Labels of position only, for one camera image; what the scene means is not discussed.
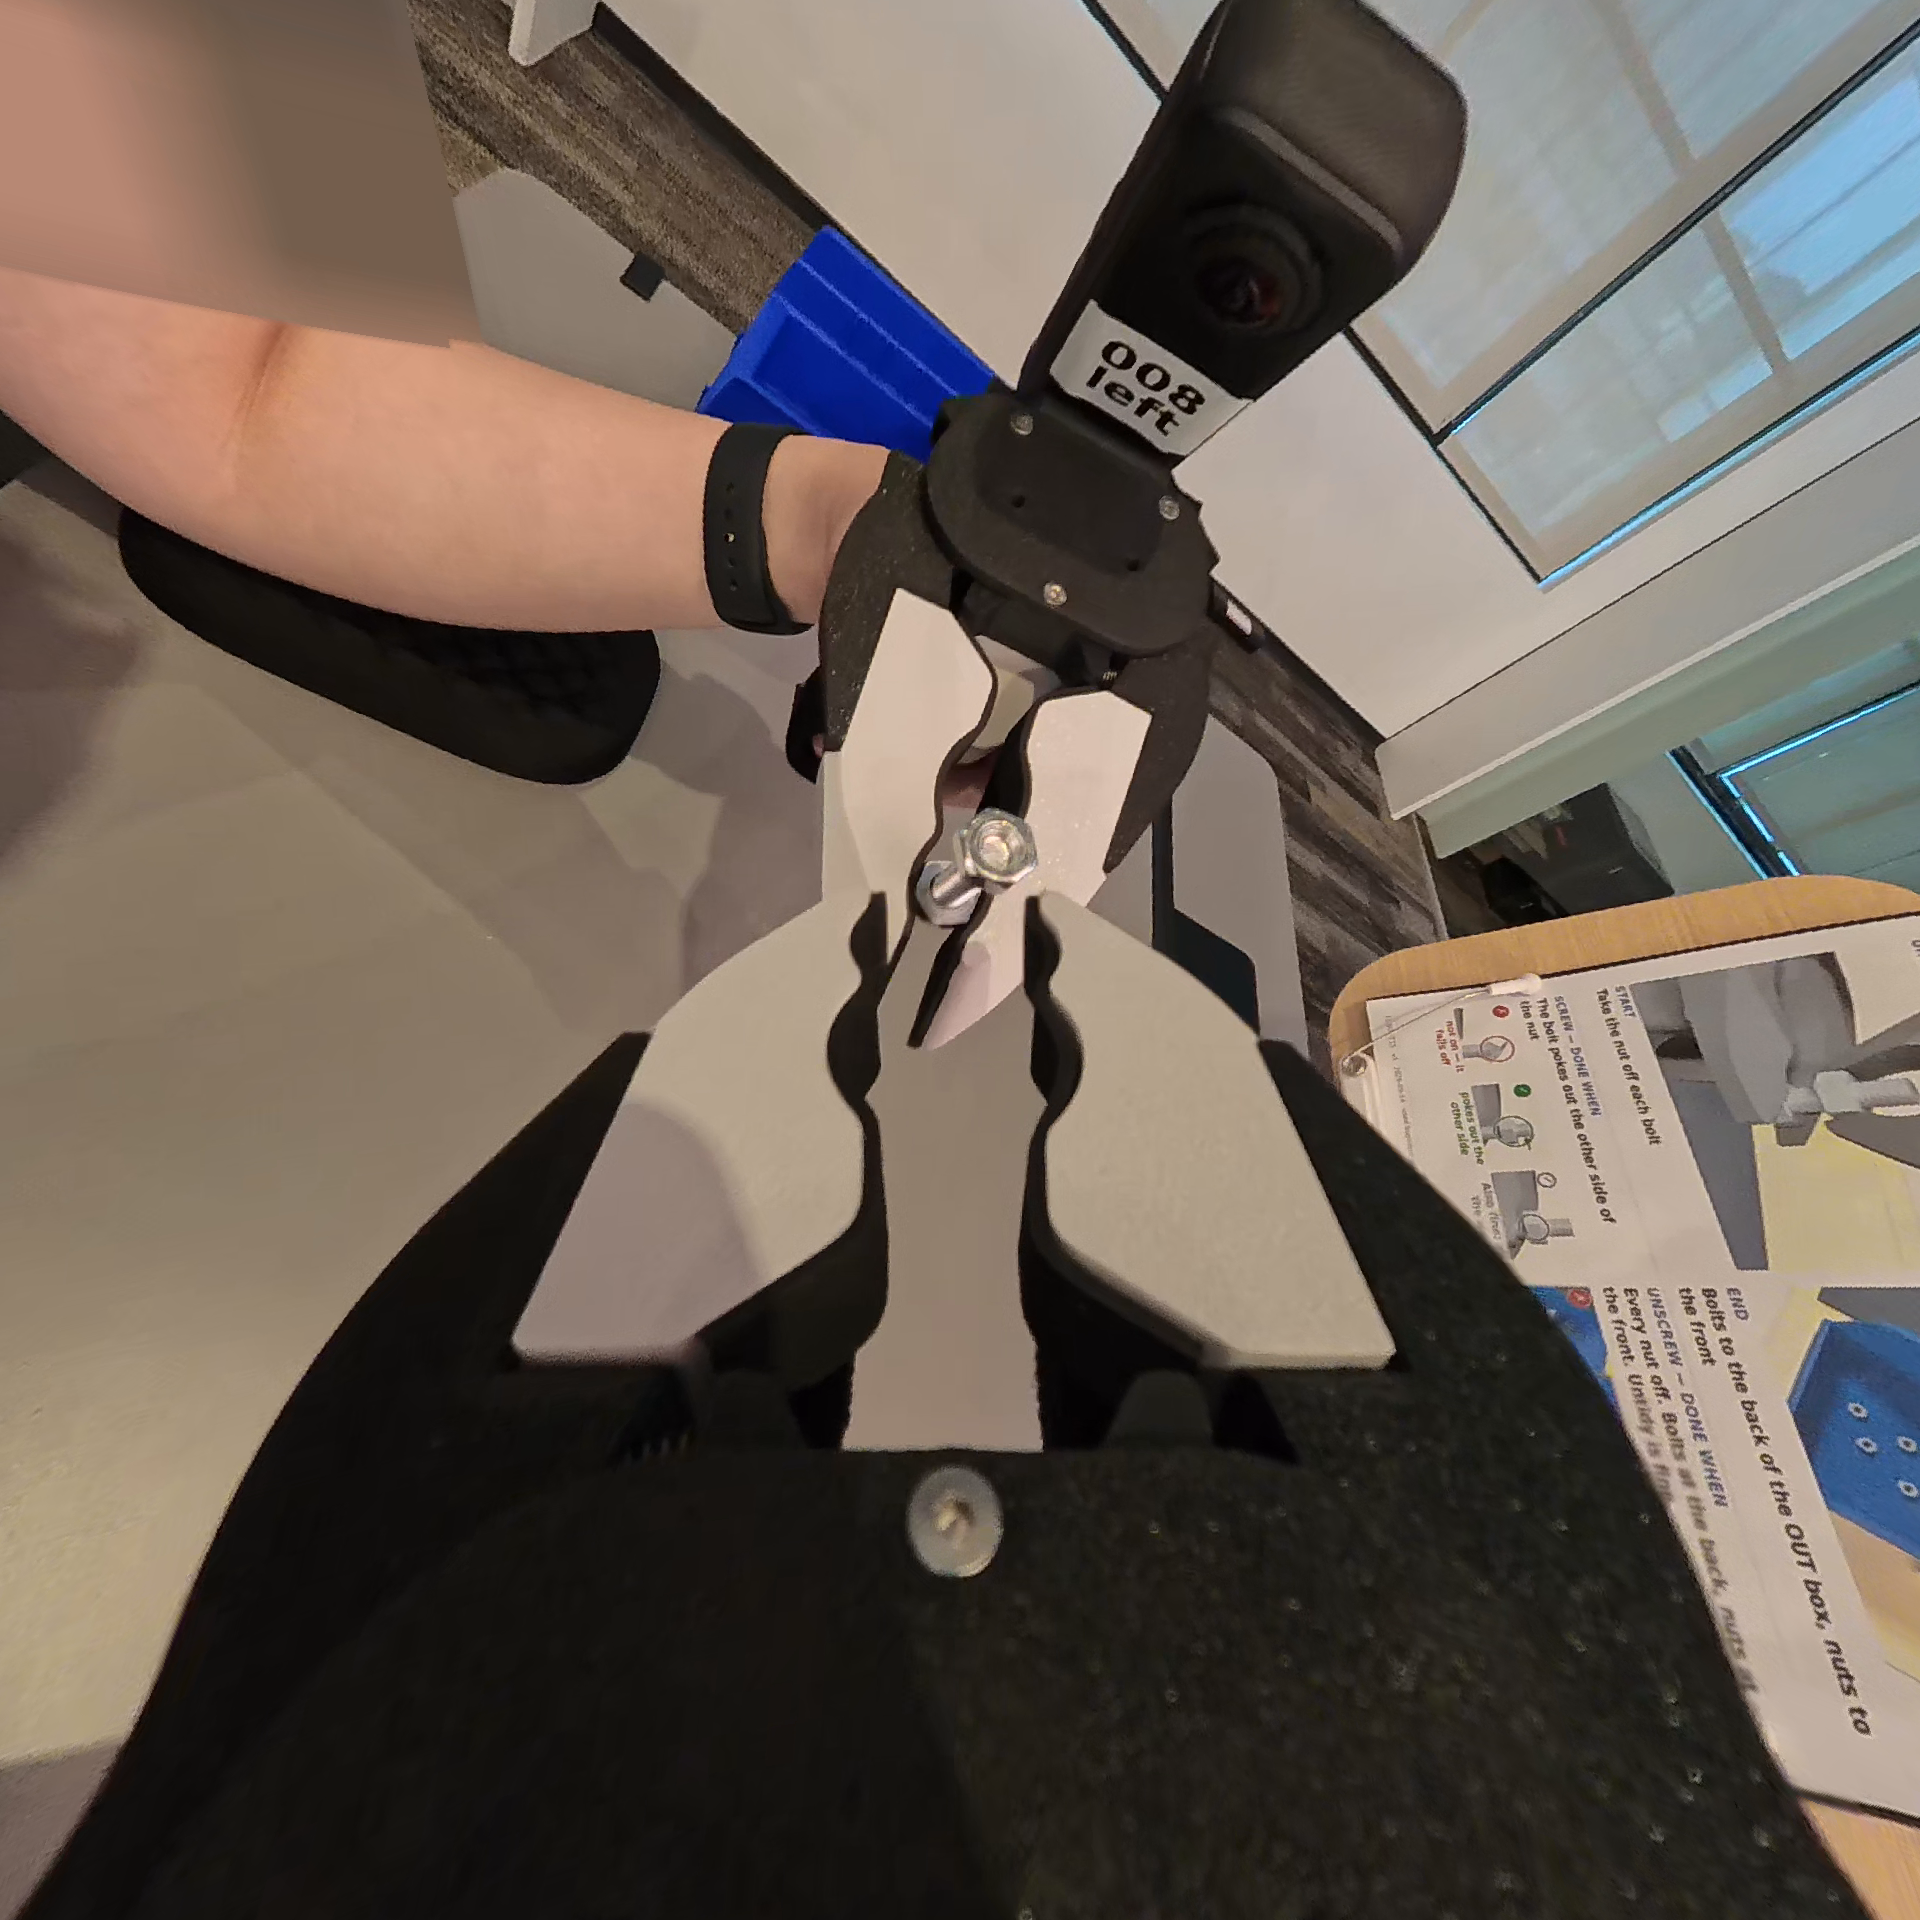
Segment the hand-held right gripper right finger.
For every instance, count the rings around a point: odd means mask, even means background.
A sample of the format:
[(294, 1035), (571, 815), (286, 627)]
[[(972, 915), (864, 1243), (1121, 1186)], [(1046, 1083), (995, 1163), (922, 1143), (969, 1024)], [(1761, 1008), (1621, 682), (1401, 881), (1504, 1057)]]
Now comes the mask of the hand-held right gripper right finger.
[(1149, 1329), (1230, 1370), (1383, 1368), (1393, 1339), (1258, 1032), (1181, 965), (1040, 891), (1026, 982), (1071, 1088), (1040, 1139), (1044, 1219)]

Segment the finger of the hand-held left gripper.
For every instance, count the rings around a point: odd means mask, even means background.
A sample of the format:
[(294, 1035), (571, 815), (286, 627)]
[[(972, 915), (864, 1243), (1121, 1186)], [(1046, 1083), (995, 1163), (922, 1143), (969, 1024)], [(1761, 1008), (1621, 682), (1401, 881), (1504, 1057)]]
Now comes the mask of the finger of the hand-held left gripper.
[(995, 671), (946, 608), (897, 588), (822, 768), (822, 891), (879, 895), (875, 995), (887, 990), (930, 858), (951, 860), (941, 786), (991, 709)]
[(1114, 691), (1054, 691), (1032, 707), (995, 762), (1011, 783), (982, 808), (1026, 820), (1038, 846), (1036, 871), (986, 889), (969, 924), (947, 935), (908, 1029), (909, 1045), (958, 1039), (1020, 990), (1032, 902), (1091, 902), (1114, 860), (1145, 731), (1145, 712)]

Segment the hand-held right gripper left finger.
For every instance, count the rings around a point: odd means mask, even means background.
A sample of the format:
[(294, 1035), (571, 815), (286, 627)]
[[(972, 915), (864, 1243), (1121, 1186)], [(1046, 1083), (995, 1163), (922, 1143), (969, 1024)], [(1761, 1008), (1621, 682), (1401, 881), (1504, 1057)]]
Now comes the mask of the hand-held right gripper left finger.
[(519, 1359), (856, 1353), (886, 1305), (869, 1091), (890, 960), (887, 902), (836, 891), (661, 1015), (516, 1324)]

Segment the person's left forearm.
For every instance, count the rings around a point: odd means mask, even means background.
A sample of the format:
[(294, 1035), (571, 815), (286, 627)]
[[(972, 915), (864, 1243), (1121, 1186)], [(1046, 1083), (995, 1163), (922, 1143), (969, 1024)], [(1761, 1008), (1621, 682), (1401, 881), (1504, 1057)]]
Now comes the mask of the person's left forearm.
[(3, 412), (157, 525), (444, 623), (715, 625), (717, 428), (510, 353), (2, 273)]

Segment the person's left hand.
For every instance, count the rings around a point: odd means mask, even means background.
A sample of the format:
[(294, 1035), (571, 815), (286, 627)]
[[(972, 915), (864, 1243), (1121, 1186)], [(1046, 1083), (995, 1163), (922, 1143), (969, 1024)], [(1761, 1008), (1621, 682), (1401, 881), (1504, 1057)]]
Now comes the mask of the person's left hand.
[(761, 491), (770, 584), (789, 619), (815, 623), (841, 539), (882, 483), (892, 451), (879, 443), (786, 436)]

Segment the black wristband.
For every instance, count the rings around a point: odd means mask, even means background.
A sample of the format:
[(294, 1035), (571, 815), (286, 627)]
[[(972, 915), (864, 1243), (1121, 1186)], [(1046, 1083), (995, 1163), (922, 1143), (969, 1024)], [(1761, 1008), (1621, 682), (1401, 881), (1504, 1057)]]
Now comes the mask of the black wristband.
[(708, 458), (701, 489), (701, 562), (712, 610), (732, 630), (800, 635), (771, 578), (764, 493), (774, 453), (795, 438), (792, 426), (729, 421)]

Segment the blue plastic bin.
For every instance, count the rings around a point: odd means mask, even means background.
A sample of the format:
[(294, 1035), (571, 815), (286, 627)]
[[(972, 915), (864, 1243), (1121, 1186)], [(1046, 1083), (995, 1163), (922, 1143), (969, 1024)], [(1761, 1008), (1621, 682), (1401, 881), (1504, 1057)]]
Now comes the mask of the blue plastic bin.
[(826, 226), (739, 332), (696, 410), (923, 462), (943, 404), (994, 381), (946, 324)]

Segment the wooden document stand board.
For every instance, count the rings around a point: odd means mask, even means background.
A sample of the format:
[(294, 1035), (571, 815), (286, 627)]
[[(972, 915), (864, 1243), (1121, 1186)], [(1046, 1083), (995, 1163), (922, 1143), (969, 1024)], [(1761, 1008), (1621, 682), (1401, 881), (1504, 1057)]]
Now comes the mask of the wooden document stand board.
[[(1650, 962), (1697, 948), (1904, 918), (1916, 909), (1916, 891), (1883, 880), (1769, 875), (1404, 948), (1370, 962), (1337, 992), (1327, 1018), (1331, 1068), (1342, 1071), (1345, 1055), (1370, 1039), (1365, 1008), (1374, 1000)], [(1914, 1826), (1821, 1801), (1808, 1801), (1805, 1813), (1872, 1915), (1917, 1913)]]

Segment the black mesh chair seat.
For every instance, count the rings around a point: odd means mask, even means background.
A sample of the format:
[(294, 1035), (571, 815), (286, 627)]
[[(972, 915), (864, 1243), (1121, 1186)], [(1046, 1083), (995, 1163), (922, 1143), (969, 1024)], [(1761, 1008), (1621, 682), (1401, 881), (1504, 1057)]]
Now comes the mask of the black mesh chair seat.
[(122, 507), (122, 566), (194, 635), (447, 756), (544, 786), (608, 776), (659, 690), (652, 631), (449, 625), (304, 588)]

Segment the printed instruction sheet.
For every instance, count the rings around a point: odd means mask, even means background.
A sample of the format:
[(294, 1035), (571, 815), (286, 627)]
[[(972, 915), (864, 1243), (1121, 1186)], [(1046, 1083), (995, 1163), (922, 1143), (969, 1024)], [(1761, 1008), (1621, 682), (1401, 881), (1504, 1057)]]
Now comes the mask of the printed instruction sheet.
[(1602, 1382), (1787, 1780), (1916, 1819), (1916, 915), (1365, 1022), (1347, 1100)]

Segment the large glass window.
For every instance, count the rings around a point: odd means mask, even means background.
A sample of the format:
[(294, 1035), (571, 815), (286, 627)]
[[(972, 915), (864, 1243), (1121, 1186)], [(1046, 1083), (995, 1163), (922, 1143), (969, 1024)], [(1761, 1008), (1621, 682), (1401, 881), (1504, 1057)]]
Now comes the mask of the large glass window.
[(1536, 579), (1916, 349), (1914, 2), (1374, 10), (1468, 137), (1349, 339)]

